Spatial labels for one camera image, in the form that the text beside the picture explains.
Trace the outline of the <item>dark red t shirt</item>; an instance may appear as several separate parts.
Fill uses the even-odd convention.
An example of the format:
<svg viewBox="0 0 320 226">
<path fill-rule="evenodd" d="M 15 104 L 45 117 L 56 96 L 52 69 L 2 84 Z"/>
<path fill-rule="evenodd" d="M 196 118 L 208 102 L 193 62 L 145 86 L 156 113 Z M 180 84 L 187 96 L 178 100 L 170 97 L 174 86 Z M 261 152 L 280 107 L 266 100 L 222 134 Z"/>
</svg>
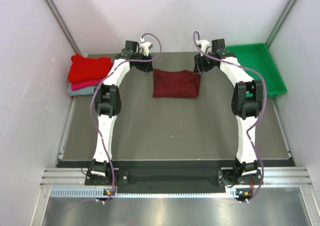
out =
<svg viewBox="0 0 320 226">
<path fill-rule="evenodd" d="M 200 91 L 201 75 L 189 70 L 153 70 L 154 98 L 197 98 Z"/>
</svg>

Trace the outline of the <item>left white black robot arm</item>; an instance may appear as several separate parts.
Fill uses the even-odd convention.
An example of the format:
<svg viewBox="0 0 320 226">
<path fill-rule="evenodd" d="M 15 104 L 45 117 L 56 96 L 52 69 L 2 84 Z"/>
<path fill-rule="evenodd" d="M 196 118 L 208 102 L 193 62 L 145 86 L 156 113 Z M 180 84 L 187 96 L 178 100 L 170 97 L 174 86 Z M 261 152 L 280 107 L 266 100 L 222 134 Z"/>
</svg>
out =
<svg viewBox="0 0 320 226">
<path fill-rule="evenodd" d="M 132 67 L 146 73 L 153 70 L 153 57 L 150 55 L 152 47 L 153 44 L 143 37 L 140 43 L 127 40 L 124 49 L 116 55 L 108 75 L 94 87 L 89 110 L 95 110 L 97 114 L 97 122 L 94 122 L 97 142 L 89 173 L 102 184 L 115 186 L 111 147 L 115 122 L 122 107 L 119 86 Z"/>
</svg>

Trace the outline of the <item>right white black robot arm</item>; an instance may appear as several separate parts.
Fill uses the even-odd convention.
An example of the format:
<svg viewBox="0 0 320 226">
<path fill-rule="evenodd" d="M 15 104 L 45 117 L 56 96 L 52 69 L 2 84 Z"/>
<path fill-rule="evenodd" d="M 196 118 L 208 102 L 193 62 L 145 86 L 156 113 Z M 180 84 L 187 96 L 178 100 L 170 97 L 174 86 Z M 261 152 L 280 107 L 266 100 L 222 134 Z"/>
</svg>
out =
<svg viewBox="0 0 320 226">
<path fill-rule="evenodd" d="M 240 65 L 235 54 L 227 51 L 224 39 L 209 42 L 200 39 L 198 32 L 195 32 L 193 42 L 199 51 L 194 57 L 195 72 L 202 74 L 218 67 L 233 86 L 231 111 L 237 121 L 238 146 L 232 170 L 223 170 L 219 181 L 229 188 L 245 184 L 262 175 L 258 169 L 261 159 L 257 154 L 255 142 L 256 126 L 266 108 L 265 80 L 257 71 Z M 254 79 L 250 76 L 250 71 L 259 78 Z"/>
</svg>

